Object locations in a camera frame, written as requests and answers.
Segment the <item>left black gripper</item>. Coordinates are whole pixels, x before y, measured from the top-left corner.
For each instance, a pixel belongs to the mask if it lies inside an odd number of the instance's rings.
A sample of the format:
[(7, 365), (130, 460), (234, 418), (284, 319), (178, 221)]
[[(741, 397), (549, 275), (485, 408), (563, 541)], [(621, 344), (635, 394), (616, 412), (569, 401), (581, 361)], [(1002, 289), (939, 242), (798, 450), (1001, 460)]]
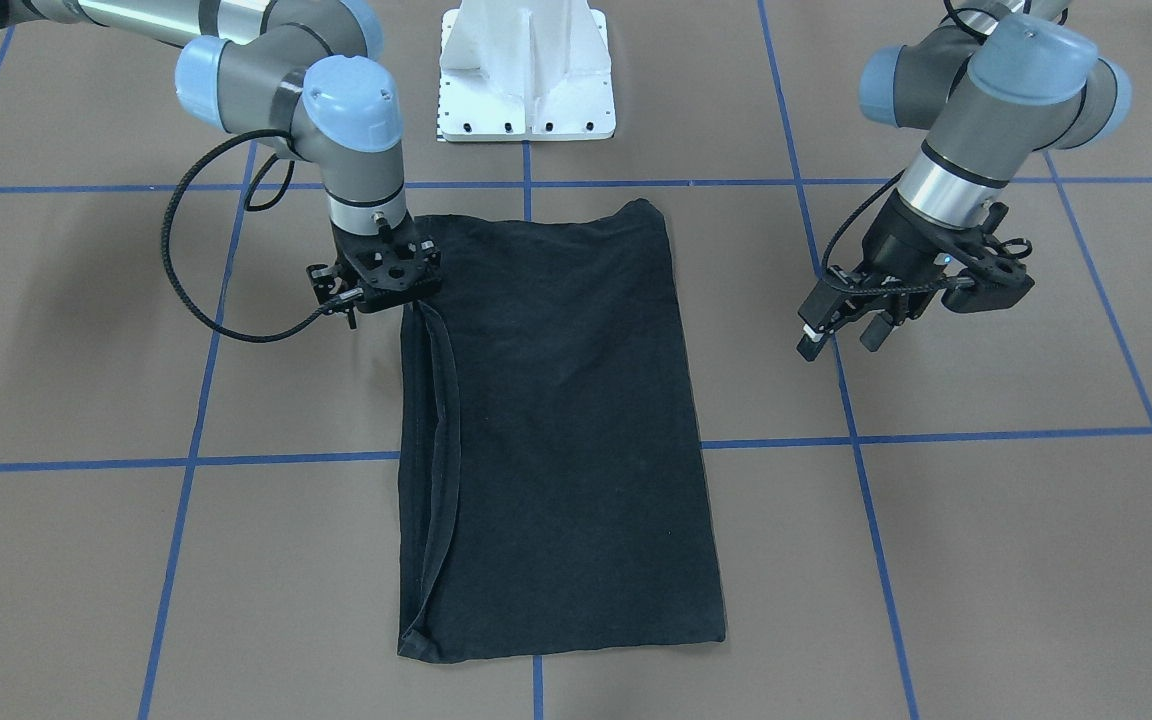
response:
[(931, 305), (933, 290), (874, 297), (854, 291), (945, 283), (945, 270), (935, 263), (941, 250), (931, 241), (942, 229), (909, 209), (899, 194), (890, 194), (861, 241), (861, 272), (829, 266), (799, 305), (804, 329), (796, 350), (803, 359), (817, 361), (828, 338), (864, 314), (877, 313), (861, 332), (861, 346), (872, 354), (881, 350), (899, 323), (918, 319)]

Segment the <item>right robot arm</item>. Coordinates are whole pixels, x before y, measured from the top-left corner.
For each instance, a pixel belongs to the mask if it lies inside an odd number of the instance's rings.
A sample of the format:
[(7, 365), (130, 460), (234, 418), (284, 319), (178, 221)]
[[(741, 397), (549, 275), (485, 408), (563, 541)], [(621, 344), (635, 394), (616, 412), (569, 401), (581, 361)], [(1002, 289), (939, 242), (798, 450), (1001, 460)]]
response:
[(32, 20), (122, 29), (179, 47), (179, 104), (229, 135), (270, 132), (321, 172), (338, 232), (410, 219), (397, 88), (365, 1), (0, 1), (0, 29)]

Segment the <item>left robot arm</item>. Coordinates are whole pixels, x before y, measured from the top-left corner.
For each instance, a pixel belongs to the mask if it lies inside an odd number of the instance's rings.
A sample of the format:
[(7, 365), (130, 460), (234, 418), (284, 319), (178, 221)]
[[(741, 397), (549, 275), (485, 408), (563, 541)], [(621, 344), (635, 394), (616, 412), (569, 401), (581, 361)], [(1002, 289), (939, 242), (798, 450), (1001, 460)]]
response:
[(1010, 309), (1032, 290), (1024, 238), (1002, 241), (1001, 194), (1034, 152), (1111, 135), (1132, 104), (1126, 70), (1064, 26), (1064, 1), (967, 1), (919, 44), (882, 47), (858, 88), (873, 122), (923, 129), (918, 154), (881, 202), (854, 270), (823, 263), (799, 306), (797, 351), (869, 319), (867, 350), (940, 297), (952, 313)]

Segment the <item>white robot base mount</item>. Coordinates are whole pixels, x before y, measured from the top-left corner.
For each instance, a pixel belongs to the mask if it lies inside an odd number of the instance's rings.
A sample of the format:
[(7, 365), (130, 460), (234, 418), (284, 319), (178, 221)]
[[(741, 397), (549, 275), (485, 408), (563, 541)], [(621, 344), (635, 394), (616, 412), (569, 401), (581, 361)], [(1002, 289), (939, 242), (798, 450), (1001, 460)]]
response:
[(586, 1), (462, 1), (444, 13), (440, 31), (439, 141), (616, 132), (608, 18)]

